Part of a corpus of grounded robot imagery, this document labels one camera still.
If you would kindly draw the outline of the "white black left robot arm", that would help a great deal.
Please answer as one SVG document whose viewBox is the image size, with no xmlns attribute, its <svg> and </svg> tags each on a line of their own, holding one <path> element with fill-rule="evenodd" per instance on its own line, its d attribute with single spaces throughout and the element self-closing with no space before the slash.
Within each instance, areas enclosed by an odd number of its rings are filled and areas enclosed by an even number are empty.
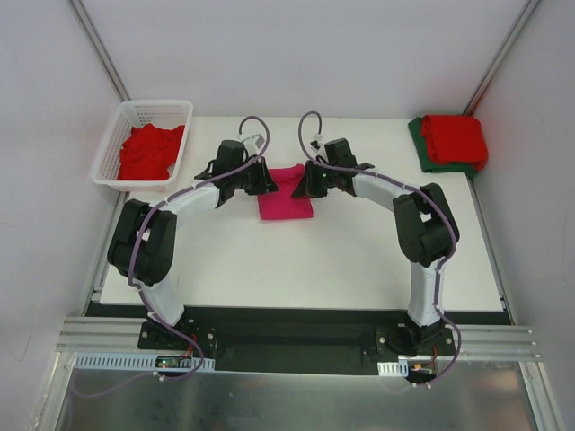
<svg viewBox="0 0 575 431">
<path fill-rule="evenodd" d="M 163 323 L 158 336 L 169 348 L 184 347 L 190 339 L 172 269 L 176 234 L 196 217 L 223 206 L 238 190 L 249 196 L 279 191 L 263 157 L 265 148 L 260 134 L 224 140 L 191 185 L 155 204 L 132 198 L 122 208 L 107 261 L 138 291 L 148 316 Z"/>
</svg>

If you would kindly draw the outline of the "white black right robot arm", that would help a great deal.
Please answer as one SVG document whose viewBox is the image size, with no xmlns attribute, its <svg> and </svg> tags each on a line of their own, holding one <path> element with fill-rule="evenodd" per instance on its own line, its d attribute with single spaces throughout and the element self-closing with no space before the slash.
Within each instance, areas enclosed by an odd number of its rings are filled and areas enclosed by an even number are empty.
<svg viewBox="0 0 575 431">
<path fill-rule="evenodd" d="M 443 189 L 436 183 L 417 188 L 370 163 L 359 164 L 345 138 L 323 144 L 317 136 L 302 149 L 308 161 L 293 198 L 324 198 L 329 189 L 339 189 L 393 213 L 400 249 L 410 262 L 411 293 L 404 324 L 385 343 L 396 354 L 425 354 L 445 328 L 443 273 L 459 240 Z"/>
</svg>

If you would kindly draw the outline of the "pink t shirt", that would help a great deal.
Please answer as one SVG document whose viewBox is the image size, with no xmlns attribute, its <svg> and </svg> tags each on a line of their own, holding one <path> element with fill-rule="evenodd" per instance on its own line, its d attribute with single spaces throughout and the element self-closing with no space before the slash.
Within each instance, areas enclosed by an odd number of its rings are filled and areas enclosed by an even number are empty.
<svg viewBox="0 0 575 431">
<path fill-rule="evenodd" d="M 311 219 L 314 210 L 309 198 L 293 198 L 292 194 L 303 179 L 305 166 L 296 164 L 288 168 L 270 170 L 270 176 L 279 187 L 277 192 L 258 196 L 260 219 L 266 222 Z"/>
</svg>

